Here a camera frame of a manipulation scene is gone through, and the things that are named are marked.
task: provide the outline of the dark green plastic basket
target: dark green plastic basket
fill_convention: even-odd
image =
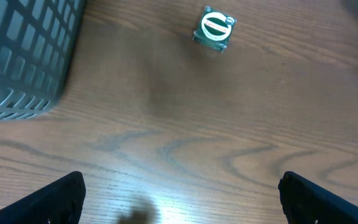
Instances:
[[[52,109],[63,91],[85,0],[0,0],[0,120]]]

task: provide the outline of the green cube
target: green cube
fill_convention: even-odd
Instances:
[[[223,52],[236,22],[235,18],[206,6],[193,40]]]

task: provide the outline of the white logo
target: white logo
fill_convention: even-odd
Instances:
[[[203,20],[201,21],[201,28],[203,29],[203,32],[205,36],[211,40],[220,41],[224,40],[227,37],[229,37],[231,33],[231,25],[227,25],[227,27],[221,26],[219,24],[216,24],[214,22],[209,21],[209,18],[217,18],[221,20],[222,22],[226,22],[227,17],[224,14],[221,14],[220,12],[210,12],[207,15],[204,16]],[[222,33],[223,35],[214,35],[210,33],[206,26],[211,27],[213,29],[216,29]]]

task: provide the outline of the circular logo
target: circular logo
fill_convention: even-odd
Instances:
[[[234,23],[231,17],[226,17],[220,12],[210,12],[201,20],[201,28],[207,38],[215,41],[224,40],[229,37],[232,28],[227,20]]]

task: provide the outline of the wood grain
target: wood grain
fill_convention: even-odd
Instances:
[[[286,223],[286,170],[358,205],[358,1],[88,1],[60,104],[0,123],[0,208],[73,170],[81,223]]]

